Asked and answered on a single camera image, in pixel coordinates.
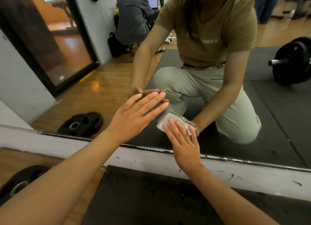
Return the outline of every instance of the scuff mark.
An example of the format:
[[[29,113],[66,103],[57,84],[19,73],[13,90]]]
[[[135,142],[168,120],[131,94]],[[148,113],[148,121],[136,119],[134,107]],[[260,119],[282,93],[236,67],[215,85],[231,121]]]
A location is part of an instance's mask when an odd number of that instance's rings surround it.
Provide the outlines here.
[[[233,173],[231,173],[231,178],[230,178],[228,181],[230,181],[233,177],[234,177],[234,174],[233,174]]]
[[[296,182],[296,181],[294,181],[294,180],[293,180],[293,182],[296,183],[296,184],[299,185],[299,186],[302,186],[302,184],[301,184],[300,182]]]

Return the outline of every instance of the olive t-shirt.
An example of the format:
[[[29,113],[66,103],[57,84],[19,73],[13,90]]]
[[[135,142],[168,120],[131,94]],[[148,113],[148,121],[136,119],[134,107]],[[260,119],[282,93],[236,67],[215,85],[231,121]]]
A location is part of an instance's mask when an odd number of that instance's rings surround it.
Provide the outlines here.
[[[161,9],[156,24],[175,30],[181,61],[195,67],[223,63],[228,53],[249,51],[254,47],[257,17],[254,0],[227,0],[216,16],[200,24],[193,12],[192,37],[187,32],[183,9],[186,0],[168,0]]]

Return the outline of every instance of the hair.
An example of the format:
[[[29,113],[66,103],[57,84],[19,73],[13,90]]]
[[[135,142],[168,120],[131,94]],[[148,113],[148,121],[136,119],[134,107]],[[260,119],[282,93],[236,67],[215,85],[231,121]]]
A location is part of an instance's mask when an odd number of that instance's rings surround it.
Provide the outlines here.
[[[192,16],[195,5],[199,3],[199,0],[186,0],[184,4],[184,23],[186,24],[186,29],[189,34],[190,39],[196,41],[192,36]]]

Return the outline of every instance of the hand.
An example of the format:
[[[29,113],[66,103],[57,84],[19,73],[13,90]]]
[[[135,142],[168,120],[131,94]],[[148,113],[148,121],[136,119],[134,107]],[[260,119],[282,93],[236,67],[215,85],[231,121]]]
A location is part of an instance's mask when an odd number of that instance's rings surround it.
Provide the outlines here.
[[[128,97],[132,97],[133,95],[136,95],[136,94],[142,94],[142,98],[144,98],[145,96],[149,95],[150,93],[153,93],[153,92],[157,92],[157,93],[161,93],[161,92],[165,92],[166,93],[166,89],[149,89],[149,90],[142,90],[140,87],[136,86],[136,87],[133,87],[130,91],[130,93],[128,94]],[[165,102],[169,102],[169,100],[167,99],[163,99],[160,101],[161,103],[165,103]]]
[[[196,139],[196,133],[193,126],[189,126],[192,136],[189,137],[184,125],[173,119],[169,120],[169,126],[163,125],[165,133],[173,145],[174,158],[181,170],[190,177],[192,174],[204,167],[201,164],[200,146]]]
[[[196,133],[196,136],[198,137],[199,135],[200,135],[200,129],[199,129],[199,126],[198,125],[196,125],[194,122],[192,122],[192,121],[189,121],[190,122],[190,124],[192,124],[192,125],[194,125],[195,127],[196,127],[196,130],[195,130],[195,133]]]
[[[109,134],[118,141],[119,145],[132,139],[141,133],[141,131],[169,105],[169,103],[165,102],[156,109],[150,111],[156,104],[163,100],[165,95],[165,92],[161,92],[160,94],[158,92],[153,92],[138,101],[135,105],[133,104],[142,97],[142,94],[132,96],[118,109],[105,131],[109,132]]]

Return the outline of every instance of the black bag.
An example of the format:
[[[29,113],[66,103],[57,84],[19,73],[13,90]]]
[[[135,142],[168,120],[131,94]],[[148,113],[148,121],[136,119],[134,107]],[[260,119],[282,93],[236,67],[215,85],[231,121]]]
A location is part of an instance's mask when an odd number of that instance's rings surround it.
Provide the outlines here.
[[[110,38],[108,39],[108,45],[111,51],[112,57],[119,57],[122,54],[125,54],[127,48],[126,45],[122,45],[121,42],[115,36],[115,33],[109,34]]]

